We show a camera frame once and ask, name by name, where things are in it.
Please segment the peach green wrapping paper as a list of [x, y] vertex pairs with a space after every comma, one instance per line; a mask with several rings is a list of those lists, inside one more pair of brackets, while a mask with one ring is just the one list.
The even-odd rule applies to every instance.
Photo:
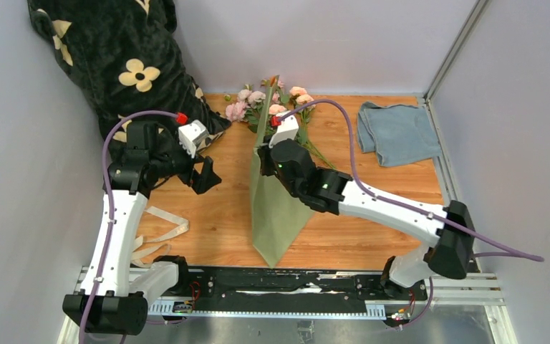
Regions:
[[[274, 75], [271, 86], [279, 82]], [[288, 193], [275, 176], [262, 176], [258, 149], [266, 137], [268, 110], [263, 109], [253, 144], [250, 170], [250, 206], [252, 243], [266, 266], [275, 268], [300, 231], [313, 217], [314, 211]]]

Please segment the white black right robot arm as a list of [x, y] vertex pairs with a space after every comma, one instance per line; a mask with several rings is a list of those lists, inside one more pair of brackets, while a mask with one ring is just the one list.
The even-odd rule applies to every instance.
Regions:
[[467, 277], [475, 229], [465, 204], [420, 203], [381, 191], [349, 174], [316, 166], [308, 150], [291, 139], [261, 145], [258, 156], [261, 174], [275, 176], [304, 208], [370, 220], [421, 242], [410, 253], [387, 260], [380, 278], [384, 296], [398, 299], [434, 275]]

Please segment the pink fake flower bunch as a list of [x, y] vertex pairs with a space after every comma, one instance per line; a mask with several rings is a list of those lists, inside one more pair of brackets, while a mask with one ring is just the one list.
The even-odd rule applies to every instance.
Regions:
[[[268, 117], [271, 118], [314, 100], [303, 87], [294, 86], [286, 90], [284, 83], [279, 81], [272, 91], [268, 91], [270, 86], [270, 80], [262, 80], [259, 89], [254, 88], [253, 85], [245, 84], [236, 97], [225, 95], [224, 100], [228, 104], [224, 110], [224, 117], [231, 122], [243, 122], [250, 131], [256, 133], [263, 109], [268, 110]], [[334, 168], [335, 165], [309, 139], [309, 123], [314, 113], [315, 107], [312, 105], [295, 115], [299, 123], [299, 132], [294, 139], [312, 156], [318, 158], [322, 165]]]

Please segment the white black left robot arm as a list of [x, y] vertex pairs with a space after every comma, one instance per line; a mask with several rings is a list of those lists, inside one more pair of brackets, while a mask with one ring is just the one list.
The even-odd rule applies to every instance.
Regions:
[[188, 264], [162, 256], [131, 281], [130, 265], [142, 214], [158, 180], [158, 124], [121, 120], [102, 149], [104, 209], [90, 267], [80, 290], [65, 295], [62, 309], [86, 333], [138, 335], [149, 307], [166, 291], [190, 289]]

